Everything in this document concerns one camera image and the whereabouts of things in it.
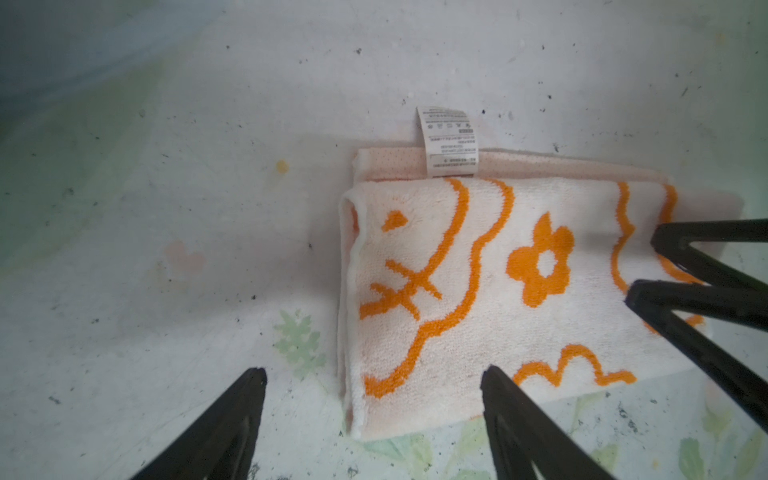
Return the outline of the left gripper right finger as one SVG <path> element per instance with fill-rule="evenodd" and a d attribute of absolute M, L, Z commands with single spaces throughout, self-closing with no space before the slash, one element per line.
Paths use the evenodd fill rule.
<path fill-rule="evenodd" d="M 484 419 L 499 479 L 610 479 L 495 365 L 481 380 Z"/>

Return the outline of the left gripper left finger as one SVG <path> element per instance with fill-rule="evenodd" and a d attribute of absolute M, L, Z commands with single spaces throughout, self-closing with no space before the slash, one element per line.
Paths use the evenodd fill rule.
<path fill-rule="evenodd" d="M 262 368 L 246 370 L 136 479 L 246 479 L 267 386 Z"/>

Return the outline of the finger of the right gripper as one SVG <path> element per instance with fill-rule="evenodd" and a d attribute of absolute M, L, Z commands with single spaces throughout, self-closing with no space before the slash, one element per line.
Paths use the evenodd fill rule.
<path fill-rule="evenodd" d="M 765 332 L 765 293 L 638 280 L 625 304 L 706 373 L 762 430 L 767 429 L 767 382 L 676 315 L 683 311 Z"/>
<path fill-rule="evenodd" d="M 695 242 L 766 243 L 766 219 L 666 223 L 657 227 L 651 245 L 663 258 L 706 284 L 767 292 L 765 283 L 694 248 Z"/>

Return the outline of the orange patterned white towel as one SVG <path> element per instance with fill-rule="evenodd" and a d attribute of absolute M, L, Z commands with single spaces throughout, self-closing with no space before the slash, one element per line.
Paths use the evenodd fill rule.
<path fill-rule="evenodd" d="M 482 151 L 441 177 L 426 148 L 361 149 L 340 204 L 338 363 L 358 440 L 483 411 L 492 365 L 543 403 L 692 364 L 624 303 L 688 283 L 659 225 L 736 220 L 742 199 L 599 161 Z"/>

